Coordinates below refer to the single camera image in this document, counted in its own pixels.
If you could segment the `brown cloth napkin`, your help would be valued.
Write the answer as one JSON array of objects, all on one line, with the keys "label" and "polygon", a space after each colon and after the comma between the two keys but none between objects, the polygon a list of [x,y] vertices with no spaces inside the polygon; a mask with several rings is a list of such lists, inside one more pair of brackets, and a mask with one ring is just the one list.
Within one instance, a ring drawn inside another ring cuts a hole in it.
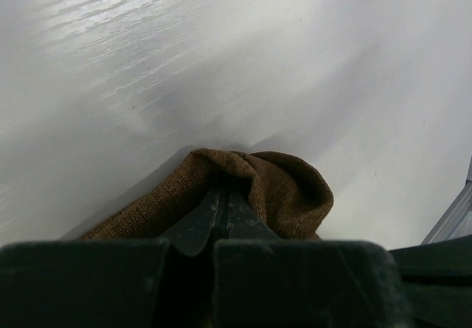
[{"label": "brown cloth napkin", "polygon": [[252,211],[283,239],[316,239],[334,204],[322,175],[302,159],[272,151],[191,151],[159,185],[81,235],[83,240],[163,234],[213,187],[234,181]]}]

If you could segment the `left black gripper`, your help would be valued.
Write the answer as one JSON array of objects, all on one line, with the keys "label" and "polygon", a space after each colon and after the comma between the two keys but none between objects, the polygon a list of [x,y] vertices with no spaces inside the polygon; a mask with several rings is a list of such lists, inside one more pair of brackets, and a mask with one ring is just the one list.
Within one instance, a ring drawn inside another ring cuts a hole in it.
[{"label": "left black gripper", "polygon": [[471,328],[471,236],[390,252],[417,327]]}]

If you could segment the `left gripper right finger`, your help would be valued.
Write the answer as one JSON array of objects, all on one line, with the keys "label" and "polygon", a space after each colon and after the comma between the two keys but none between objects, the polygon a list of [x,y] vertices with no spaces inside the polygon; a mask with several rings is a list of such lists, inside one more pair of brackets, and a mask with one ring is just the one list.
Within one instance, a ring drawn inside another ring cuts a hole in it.
[{"label": "left gripper right finger", "polygon": [[231,190],[215,223],[217,327],[407,327],[393,258],[363,241],[283,240]]}]

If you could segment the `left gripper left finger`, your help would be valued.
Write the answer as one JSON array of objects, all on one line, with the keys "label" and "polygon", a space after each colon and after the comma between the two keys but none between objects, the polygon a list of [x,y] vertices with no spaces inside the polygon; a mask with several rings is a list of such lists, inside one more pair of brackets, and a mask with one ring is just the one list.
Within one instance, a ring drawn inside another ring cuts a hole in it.
[{"label": "left gripper left finger", "polygon": [[210,327],[212,190],[162,236],[1,249],[3,327]]}]

